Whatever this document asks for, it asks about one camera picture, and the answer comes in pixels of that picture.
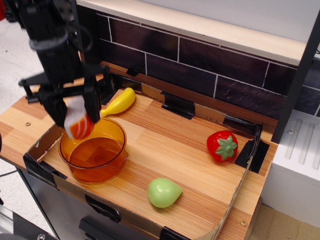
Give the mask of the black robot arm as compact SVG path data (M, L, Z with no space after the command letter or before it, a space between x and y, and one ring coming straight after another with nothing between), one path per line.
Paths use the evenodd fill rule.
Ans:
M100 120L101 91L112 87L109 68L80 60L73 33L87 29L72 21L70 1L6 0L7 17L19 23L29 37L29 46L43 67L43 72L18 84L24 88L29 103L39 102L54 122L65 124L67 106L64 98L82 96L90 119Z

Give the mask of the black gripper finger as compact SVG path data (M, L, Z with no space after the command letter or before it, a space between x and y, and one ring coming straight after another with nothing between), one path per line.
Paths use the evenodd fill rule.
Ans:
M67 106L61 97L50 96L48 94L41 94L39 96L40 103L44 109L53 119L53 121L60 127L64 127L65 118L67 114Z
M83 93L84 107L93 123L100 120L101 99L96 75L84 78Z

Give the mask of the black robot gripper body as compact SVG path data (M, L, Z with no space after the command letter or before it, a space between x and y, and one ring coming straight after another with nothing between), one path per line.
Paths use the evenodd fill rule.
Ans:
M83 95L85 77L92 75L96 76L101 103L103 90L110 88L108 67L81 62L77 49L67 38L30 40L29 46L36 51L43 67L42 73L19 82L29 103L41 103L40 95L60 98Z

